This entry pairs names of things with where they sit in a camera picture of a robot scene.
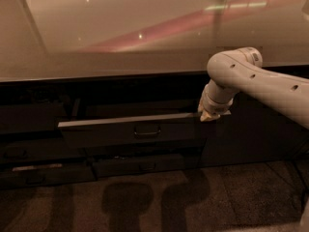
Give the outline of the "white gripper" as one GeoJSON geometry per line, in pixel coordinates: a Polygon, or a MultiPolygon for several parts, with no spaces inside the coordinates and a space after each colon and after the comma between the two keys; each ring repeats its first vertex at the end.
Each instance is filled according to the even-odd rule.
{"type": "Polygon", "coordinates": [[[211,80],[205,86],[199,101],[200,121],[210,122],[229,114],[229,109],[238,92],[239,90],[222,87],[211,80]]]}

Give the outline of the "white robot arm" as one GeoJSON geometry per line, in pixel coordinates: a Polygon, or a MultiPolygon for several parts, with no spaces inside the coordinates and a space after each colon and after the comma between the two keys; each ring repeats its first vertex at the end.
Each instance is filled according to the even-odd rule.
{"type": "Polygon", "coordinates": [[[234,96],[243,92],[309,129],[309,80],[262,68],[254,47],[222,51],[207,63],[211,78],[198,105],[200,120],[219,119],[229,112],[234,96]]]}

